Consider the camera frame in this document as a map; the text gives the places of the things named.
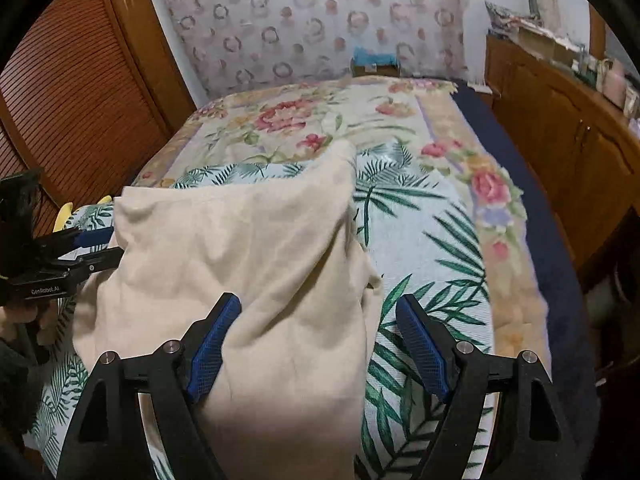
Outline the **person left hand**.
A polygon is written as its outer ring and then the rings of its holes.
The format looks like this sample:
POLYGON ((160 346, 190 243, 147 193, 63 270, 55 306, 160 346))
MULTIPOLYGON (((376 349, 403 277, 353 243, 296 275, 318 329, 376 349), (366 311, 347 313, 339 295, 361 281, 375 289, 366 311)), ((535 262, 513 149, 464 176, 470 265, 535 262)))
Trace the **person left hand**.
POLYGON ((36 339, 40 346, 50 346, 55 341, 55 326, 58 324, 58 303, 55 300, 42 304, 14 302, 0 308, 1 338, 12 341, 17 338, 20 326, 35 322, 36 339))

